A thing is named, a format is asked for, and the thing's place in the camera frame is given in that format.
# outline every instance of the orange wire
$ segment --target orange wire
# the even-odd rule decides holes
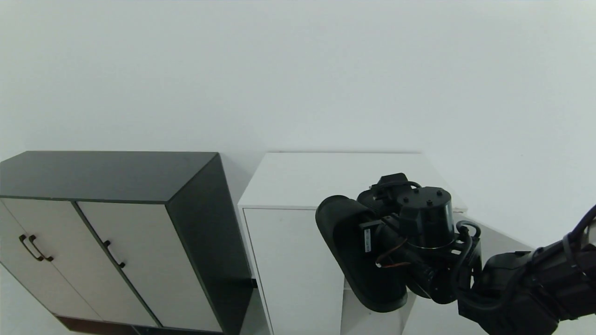
[[[395,250],[397,250],[397,249],[401,248],[401,247],[402,247],[402,246],[403,246],[403,245],[406,243],[406,241],[408,241],[408,239],[407,239],[407,238],[404,238],[404,240],[403,240],[401,243],[399,243],[399,244],[398,244],[396,247],[394,247],[393,249],[391,249],[391,250],[389,250],[389,251],[387,251],[387,252],[383,253],[383,254],[382,254],[382,255],[380,255],[379,257],[377,257],[377,261],[376,261],[376,263],[377,263],[377,264],[381,264],[381,260],[382,260],[383,258],[387,257],[388,255],[390,255],[390,254],[391,254],[392,252],[394,252]],[[383,265],[383,266],[381,266],[381,267],[382,267],[382,268],[395,268],[395,267],[397,267],[397,266],[404,266],[404,265],[410,265],[410,263],[408,263],[408,262],[401,262],[401,263],[396,263],[396,264],[391,264],[391,265]]]

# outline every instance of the white wall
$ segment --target white wall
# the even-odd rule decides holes
[[[596,203],[594,17],[593,1],[2,2],[0,122],[29,150],[221,151],[234,200],[268,150],[423,151],[470,215],[537,246]]]

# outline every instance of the cabinet base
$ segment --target cabinet base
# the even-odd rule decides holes
[[[56,318],[70,331],[96,335],[218,335],[212,331],[151,328],[138,325],[81,320],[67,317]]]

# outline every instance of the floor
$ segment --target floor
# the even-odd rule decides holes
[[[83,335],[68,331],[0,265],[1,335]],[[255,291],[241,335],[269,335],[265,313]]]

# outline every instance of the black cabinet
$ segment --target black cabinet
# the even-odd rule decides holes
[[[28,151],[0,163],[0,220],[0,262],[69,329],[240,332],[253,287],[218,153]]]

